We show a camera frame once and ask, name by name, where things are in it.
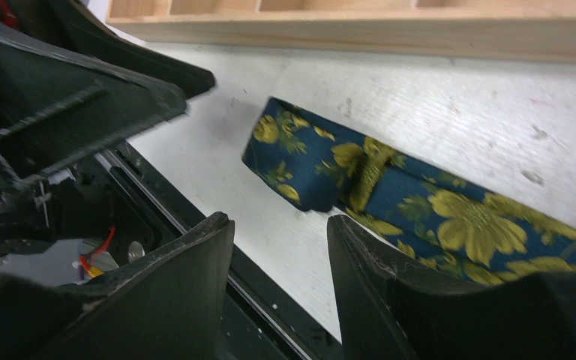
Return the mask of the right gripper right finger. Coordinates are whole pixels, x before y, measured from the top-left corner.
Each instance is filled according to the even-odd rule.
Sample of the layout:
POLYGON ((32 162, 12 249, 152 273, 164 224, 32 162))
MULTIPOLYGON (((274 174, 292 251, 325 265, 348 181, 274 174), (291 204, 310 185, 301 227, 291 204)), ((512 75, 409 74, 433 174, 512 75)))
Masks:
POLYGON ((345 215, 328 219, 327 241, 346 359, 576 359, 576 272, 482 286, 345 215))

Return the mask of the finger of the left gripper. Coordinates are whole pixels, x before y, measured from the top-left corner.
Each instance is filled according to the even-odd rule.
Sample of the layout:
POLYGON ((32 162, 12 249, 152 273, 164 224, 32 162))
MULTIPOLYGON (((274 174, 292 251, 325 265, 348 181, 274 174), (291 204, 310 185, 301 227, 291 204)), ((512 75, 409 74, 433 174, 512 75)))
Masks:
POLYGON ((79 1, 48 1, 71 42, 70 49, 178 86, 188 98, 216 86, 213 73, 131 43, 99 21, 79 1))

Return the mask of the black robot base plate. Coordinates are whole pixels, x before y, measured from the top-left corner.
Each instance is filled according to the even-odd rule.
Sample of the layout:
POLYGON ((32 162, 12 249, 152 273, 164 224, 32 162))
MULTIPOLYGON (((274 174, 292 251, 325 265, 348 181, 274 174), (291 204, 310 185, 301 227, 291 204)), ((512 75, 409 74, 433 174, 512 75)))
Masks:
POLYGON ((85 162, 115 200, 103 275, 60 359, 342 359, 340 342, 130 145, 85 162))

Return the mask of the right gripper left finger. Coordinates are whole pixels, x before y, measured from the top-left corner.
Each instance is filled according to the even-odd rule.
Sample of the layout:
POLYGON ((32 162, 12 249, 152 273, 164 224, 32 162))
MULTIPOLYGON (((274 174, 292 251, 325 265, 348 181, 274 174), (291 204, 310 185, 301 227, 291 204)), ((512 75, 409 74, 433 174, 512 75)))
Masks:
POLYGON ((234 232, 216 212, 82 284, 0 274, 0 359, 213 359, 234 232))

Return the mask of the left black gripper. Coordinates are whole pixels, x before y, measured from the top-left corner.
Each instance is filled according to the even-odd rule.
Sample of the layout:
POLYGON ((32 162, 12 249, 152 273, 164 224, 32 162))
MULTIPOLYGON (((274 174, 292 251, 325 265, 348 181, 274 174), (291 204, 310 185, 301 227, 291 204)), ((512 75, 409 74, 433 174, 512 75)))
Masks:
POLYGON ((29 37, 0 22, 0 254, 107 236, 119 206, 93 155, 187 108, 172 83, 29 37), (25 177, 15 188, 2 177, 25 177))

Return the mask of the blue yellow floral tie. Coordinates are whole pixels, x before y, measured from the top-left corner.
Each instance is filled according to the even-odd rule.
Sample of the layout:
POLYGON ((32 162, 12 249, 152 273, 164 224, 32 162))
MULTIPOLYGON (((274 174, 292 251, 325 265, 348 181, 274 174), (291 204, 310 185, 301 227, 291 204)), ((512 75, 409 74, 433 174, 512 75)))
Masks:
POLYGON ((576 272, 575 228, 276 97, 242 160, 298 210, 340 209, 452 277, 491 286, 576 272))

